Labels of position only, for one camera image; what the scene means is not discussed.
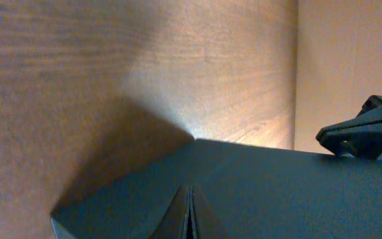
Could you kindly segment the dark green box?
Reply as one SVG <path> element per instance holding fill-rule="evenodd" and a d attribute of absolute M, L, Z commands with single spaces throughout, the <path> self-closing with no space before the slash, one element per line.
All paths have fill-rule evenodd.
<path fill-rule="evenodd" d="M 382 162 L 198 139 L 52 213 L 57 238 L 148 238 L 194 186 L 230 238 L 382 238 Z"/>

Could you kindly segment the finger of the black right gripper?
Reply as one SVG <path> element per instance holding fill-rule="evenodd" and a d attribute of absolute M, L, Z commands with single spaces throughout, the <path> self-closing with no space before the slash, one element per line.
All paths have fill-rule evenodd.
<path fill-rule="evenodd" d="M 382 96 L 368 97 L 355 118 L 323 127 L 316 140 L 337 156 L 382 161 Z"/>

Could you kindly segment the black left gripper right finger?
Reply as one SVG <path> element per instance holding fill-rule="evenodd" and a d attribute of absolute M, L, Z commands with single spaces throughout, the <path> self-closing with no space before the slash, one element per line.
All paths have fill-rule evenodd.
<path fill-rule="evenodd" d="M 190 203 L 191 236 L 196 239 L 227 239 L 222 222 L 206 200 L 198 185 L 191 187 Z"/>

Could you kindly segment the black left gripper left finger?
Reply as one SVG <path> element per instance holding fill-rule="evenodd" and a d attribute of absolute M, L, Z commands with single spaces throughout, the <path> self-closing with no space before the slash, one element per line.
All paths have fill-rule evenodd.
<path fill-rule="evenodd" d="M 186 239 L 190 212 L 190 187 L 181 186 L 150 239 Z"/>

